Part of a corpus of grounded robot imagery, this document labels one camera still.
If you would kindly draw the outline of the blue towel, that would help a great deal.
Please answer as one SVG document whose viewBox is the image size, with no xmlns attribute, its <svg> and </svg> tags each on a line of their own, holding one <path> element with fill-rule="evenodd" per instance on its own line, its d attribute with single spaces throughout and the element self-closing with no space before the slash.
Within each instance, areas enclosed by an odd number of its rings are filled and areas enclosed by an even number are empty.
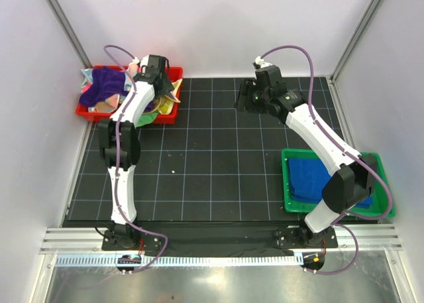
<svg viewBox="0 0 424 303">
<path fill-rule="evenodd" d="M 284 205 L 289 212 L 309 213 L 322 201 L 336 213 L 352 207 L 368 209 L 376 199 L 375 177 L 357 162 L 343 164 L 332 175 L 317 158 L 289 158 L 284 166 Z"/>
</svg>

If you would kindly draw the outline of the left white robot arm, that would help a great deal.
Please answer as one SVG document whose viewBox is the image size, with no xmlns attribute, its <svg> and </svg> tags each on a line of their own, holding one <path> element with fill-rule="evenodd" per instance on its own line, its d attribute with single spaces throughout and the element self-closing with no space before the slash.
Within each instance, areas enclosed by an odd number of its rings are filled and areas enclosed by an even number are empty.
<svg viewBox="0 0 424 303">
<path fill-rule="evenodd" d="M 136 124 L 156 98 L 170 93 L 174 87 L 168 77 L 169 60 L 164 56 L 148 55 L 135 61 L 137 71 L 131 76 L 131 90 L 122 105 L 99 124 L 99 151 L 107 167 L 113 199 L 111 221 L 103 233 L 102 249 L 135 250 L 143 237 L 153 237 L 154 246 L 168 238 L 136 225 L 134 174 L 140 159 L 140 143 Z"/>
</svg>

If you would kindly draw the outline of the pink towel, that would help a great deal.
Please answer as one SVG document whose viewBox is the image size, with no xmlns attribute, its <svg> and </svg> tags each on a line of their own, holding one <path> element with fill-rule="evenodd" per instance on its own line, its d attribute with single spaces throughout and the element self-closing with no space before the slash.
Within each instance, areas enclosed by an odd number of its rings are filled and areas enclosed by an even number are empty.
<svg viewBox="0 0 424 303">
<path fill-rule="evenodd" d="M 140 72 L 140 64 L 137 62 L 131 62 L 128 65 L 127 72 L 129 73 L 129 80 L 134 80 L 134 77 Z"/>
</svg>

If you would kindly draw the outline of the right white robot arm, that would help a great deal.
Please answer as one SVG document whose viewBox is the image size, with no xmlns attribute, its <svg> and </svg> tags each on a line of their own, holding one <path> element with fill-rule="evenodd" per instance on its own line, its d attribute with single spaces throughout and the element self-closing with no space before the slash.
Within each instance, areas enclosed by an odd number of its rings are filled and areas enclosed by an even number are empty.
<svg viewBox="0 0 424 303">
<path fill-rule="evenodd" d="M 342 214 L 372 195 L 378 161 L 345 143 L 309 106 L 304 93 L 287 88 L 277 66 L 256 68 L 255 75 L 242 79 L 235 109 L 277 118 L 307 143 L 329 173 L 321 201 L 299 223 L 299 242 L 314 247 Z"/>
</svg>

